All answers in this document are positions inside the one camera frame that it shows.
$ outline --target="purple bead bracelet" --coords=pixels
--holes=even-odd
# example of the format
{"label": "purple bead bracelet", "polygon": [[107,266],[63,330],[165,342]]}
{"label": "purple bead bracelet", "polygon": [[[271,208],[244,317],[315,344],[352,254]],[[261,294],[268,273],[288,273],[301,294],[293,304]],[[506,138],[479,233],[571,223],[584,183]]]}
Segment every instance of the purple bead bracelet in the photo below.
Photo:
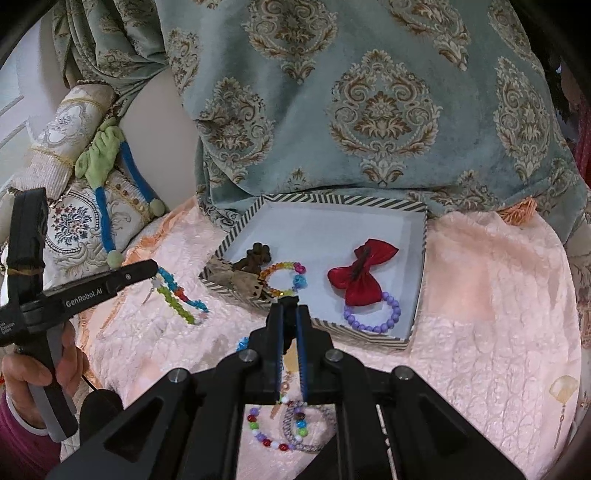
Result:
{"label": "purple bead bracelet", "polygon": [[343,318],[347,320],[347,323],[351,325],[353,330],[358,330],[360,332],[387,333],[388,330],[394,328],[394,325],[398,323],[401,310],[398,300],[391,296],[387,291],[382,292],[382,300],[392,307],[392,315],[390,315],[390,318],[381,325],[372,327],[371,325],[360,323],[357,318],[355,318],[355,315],[353,315],[353,308],[349,306],[345,306]]}

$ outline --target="textured fabric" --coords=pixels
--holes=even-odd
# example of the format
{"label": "textured fabric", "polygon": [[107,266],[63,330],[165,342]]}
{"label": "textured fabric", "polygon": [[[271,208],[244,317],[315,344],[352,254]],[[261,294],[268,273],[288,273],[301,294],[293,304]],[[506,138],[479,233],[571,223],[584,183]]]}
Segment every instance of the textured fabric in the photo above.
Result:
{"label": "textured fabric", "polygon": [[420,199],[435,215],[534,196],[563,242],[584,208],[508,0],[65,4],[56,42],[72,39],[82,73],[136,91],[165,51],[200,132],[199,202],[223,228],[254,197],[298,190]]}
{"label": "textured fabric", "polygon": [[[187,325],[157,294],[142,305],[148,283],[82,316],[80,345],[103,386],[116,389],[125,405],[173,367],[215,366],[264,324],[263,314],[209,293],[198,279],[222,238],[189,202],[126,259],[155,259],[189,297],[205,301],[211,313],[202,326]],[[450,213],[429,224],[422,296],[406,351],[333,339],[335,345],[370,367],[412,366],[529,479],[541,478],[569,435],[581,367],[560,240],[538,214],[515,227],[496,213]],[[297,395],[297,383],[291,388]],[[265,408],[265,432],[278,435],[280,417],[271,420]],[[322,432],[320,424],[311,426],[313,438]],[[311,460],[265,450],[246,429],[241,448],[238,478],[246,480],[291,479]]]}
{"label": "textured fabric", "polygon": [[59,463],[60,444],[23,429],[0,397],[0,478],[42,480]]}
{"label": "textured fabric", "polygon": [[[139,190],[117,170],[105,187],[106,211],[117,251],[151,220],[150,209]],[[44,288],[68,283],[106,271],[107,252],[101,241],[102,216],[95,193],[85,180],[74,179],[68,193],[49,210],[46,245],[43,252]],[[2,253],[5,266],[8,249]],[[2,284],[0,304],[8,301],[8,283]]]}
{"label": "textured fabric", "polygon": [[11,186],[21,191],[45,187],[48,199],[59,199],[112,101],[113,89],[107,85],[74,87],[33,142],[31,164],[15,174]]}

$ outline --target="screw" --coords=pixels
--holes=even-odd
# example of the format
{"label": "screw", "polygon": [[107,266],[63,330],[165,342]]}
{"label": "screw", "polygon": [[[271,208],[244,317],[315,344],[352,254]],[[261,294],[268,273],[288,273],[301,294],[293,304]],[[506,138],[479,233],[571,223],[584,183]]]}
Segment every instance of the screw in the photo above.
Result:
{"label": "screw", "polygon": [[394,375],[396,375],[400,380],[410,380],[414,377],[414,372],[409,368],[401,365],[400,367],[396,367],[394,369]]}
{"label": "screw", "polygon": [[238,358],[242,360],[244,363],[249,364],[250,362],[254,362],[258,357],[258,353],[254,350],[247,348],[246,350],[241,350],[238,354]]}
{"label": "screw", "polygon": [[175,368],[168,372],[168,379],[172,383],[181,383],[184,382],[187,378],[187,371],[184,368]]}
{"label": "screw", "polygon": [[343,359],[343,352],[333,348],[331,350],[327,350],[326,353],[324,354],[324,357],[329,362],[340,362]]}

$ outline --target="gold trim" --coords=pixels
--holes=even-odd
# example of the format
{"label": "gold trim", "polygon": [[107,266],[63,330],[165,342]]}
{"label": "gold trim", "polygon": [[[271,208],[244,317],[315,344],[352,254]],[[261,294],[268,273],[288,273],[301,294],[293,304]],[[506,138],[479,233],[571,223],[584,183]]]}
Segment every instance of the gold trim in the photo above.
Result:
{"label": "gold trim", "polygon": [[61,155],[56,155],[51,150],[47,150],[43,147],[30,147],[29,150],[32,150],[33,152],[43,153],[44,155],[49,155],[50,157],[55,158],[58,162],[60,162],[62,165],[68,168],[74,168],[74,165],[76,164],[76,160],[72,160],[68,157],[62,157]]}
{"label": "gold trim", "polygon": [[99,109],[99,112],[101,115],[104,115],[105,112],[108,110],[109,107],[105,107],[103,105],[101,105],[99,102],[95,101],[95,100],[91,100],[90,98],[86,98],[86,97],[78,97],[78,98],[67,98],[65,100],[63,100],[60,103],[60,106],[62,105],[70,105],[70,104],[76,104],[76,103],[80,103],[80,102],[86,102],[89,103],[91,105],[94,105],[95,107],[97,107]]}

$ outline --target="maroon fabric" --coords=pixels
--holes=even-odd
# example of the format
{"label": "maroon fabric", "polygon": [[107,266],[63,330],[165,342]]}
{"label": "maroon fabric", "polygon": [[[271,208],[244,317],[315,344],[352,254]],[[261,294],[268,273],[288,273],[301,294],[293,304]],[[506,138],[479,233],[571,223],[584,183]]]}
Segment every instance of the maroon fabric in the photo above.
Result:
{"label": "maroon fabric", "polygon": [[591,186],[591,108],[586,101],[579,108],[579,142],[574,160],[585,183]]}
{"label": "maroon fabric", "polygon": [[60,462],[61,444],[22,428],[0,398],[0,479],[42,480]]}

